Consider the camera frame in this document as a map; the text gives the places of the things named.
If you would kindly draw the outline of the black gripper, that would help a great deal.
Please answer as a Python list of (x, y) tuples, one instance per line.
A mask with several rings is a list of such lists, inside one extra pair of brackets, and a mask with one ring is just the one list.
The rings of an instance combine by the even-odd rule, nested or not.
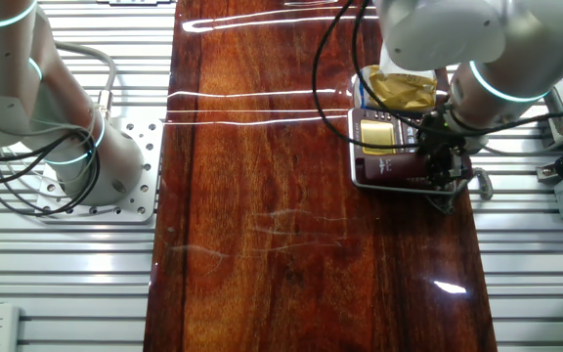
[(443, 116), (426, 114), (417, 132), (419, 147), (415, 155), (432, 171), (435, 188), (445, 188), (461, 178), (463, 137), (450, 129)]

